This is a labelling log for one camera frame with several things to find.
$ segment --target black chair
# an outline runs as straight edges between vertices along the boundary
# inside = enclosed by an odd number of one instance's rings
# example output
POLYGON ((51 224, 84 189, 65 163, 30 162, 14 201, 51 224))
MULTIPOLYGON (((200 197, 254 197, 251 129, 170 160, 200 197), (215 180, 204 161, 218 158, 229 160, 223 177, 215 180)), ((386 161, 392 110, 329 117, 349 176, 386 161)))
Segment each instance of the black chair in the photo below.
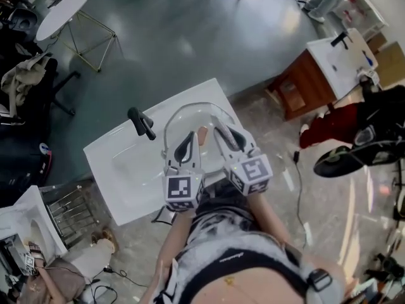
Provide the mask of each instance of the black chair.
MULTIPOLYGON (((72 77, 79 78, 80 74, 72 72, 53 86, 57 66, 55 59, 48 61, 45 76, 17 108, 18 117, 11 118, 7 111, 0 112, 0 208, 14 204, 31 185, 44 183, 51 153, 44 154, 39 146, 47 139, 51 103, 70 116, 75 114, 56 100, 56 94, 72 77)), ((0 91, 0 104, 9 109, 9 98, 3 91, 0 91)))

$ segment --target black strap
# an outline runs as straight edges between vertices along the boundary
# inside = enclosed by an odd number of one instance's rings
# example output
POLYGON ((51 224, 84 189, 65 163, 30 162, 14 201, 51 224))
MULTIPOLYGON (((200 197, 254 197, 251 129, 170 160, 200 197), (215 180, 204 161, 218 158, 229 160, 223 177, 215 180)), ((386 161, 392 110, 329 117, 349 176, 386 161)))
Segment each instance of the black strap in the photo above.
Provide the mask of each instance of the black strap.
POLYGON ((305 298, 308 284, 284 264, 250 250, 229 249, 219 259, 203 268, 186 285, 178 304, 189 304, 195 295, 212 281, 250 268, 268 268, 280 273, 294 290, 305 298))

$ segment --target faucet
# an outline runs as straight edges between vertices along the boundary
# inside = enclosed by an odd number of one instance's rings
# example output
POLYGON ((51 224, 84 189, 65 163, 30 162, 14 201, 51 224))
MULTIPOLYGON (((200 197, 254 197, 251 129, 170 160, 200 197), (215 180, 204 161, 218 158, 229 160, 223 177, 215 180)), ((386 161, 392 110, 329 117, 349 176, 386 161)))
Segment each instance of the faucet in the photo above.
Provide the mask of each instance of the faucet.
POLYGON ((128 118, 131 119, 132 123, 137 130, 139 136, 146 133, 146 136, 153 141, 156 138, 156 134, 151 130, 153 126, 153 120, 146 116, 136 107, 131 107, 128 110, 128 118))

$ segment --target sink bowl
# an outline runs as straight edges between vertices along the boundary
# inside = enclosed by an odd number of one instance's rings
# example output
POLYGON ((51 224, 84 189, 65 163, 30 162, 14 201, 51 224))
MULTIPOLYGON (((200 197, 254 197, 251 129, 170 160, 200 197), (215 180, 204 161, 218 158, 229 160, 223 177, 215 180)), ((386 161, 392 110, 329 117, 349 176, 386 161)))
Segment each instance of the sink bowl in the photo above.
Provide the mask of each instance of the sink bowl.
MULTIPOLYGON (((128 120, 85 147, 84 152, 94 178, 117 225, 150 214, 165 204, 161 178, 165 166, 162 156, 165 149, 165 125, 179 108, 199 102, 214 103, 230 114, 230 120, 240 125, 218 82, 211 79, 144 111, 154 121, 152 130, 156 134, 155 140, 138 136, 134 125, 128 120)), ((184 130, 189 130, 186 124, 190 118, 177 117, 168 129, 169 139, 172 134, 181 136, 184 130)), ((195 126, 202 125, 206 119, 207 115, 203 111, 201 114, 194 111, 195 126)), ((209 162, 208 157, 217 157, 214 153, 205 151, 202 158, 206 157, 206 163, 209 162)), ((212 175, 209 183, 224 176, 222 172, 212 175)))

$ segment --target chair leg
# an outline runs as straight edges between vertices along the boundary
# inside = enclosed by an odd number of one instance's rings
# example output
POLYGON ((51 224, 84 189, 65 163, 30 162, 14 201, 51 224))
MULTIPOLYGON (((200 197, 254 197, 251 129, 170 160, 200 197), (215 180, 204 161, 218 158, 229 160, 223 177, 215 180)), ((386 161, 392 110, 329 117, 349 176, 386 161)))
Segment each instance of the chair leg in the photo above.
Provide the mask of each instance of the chair leg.
POLYGON ((62 109, 66 114, 70 115, 70 116, 75 116, 75 110, 73 109, 68 109, 66 108, 64 105, 62 105, 56 98, 53 98, 52 102, 59 107, 60 109, 62 109))
POLYGON ((80 73, 78 73, 77 71, 73 71, 66 78, 64 78, 61 82, 59 82, 56 86, 54 86, 52 89, 53 96, 55 97, 55 95, 59 92, 59 90, 62 89, 62 87, 65 84, 67 84, 69 82, 69 80, 73 77, 80 78, 80 73))

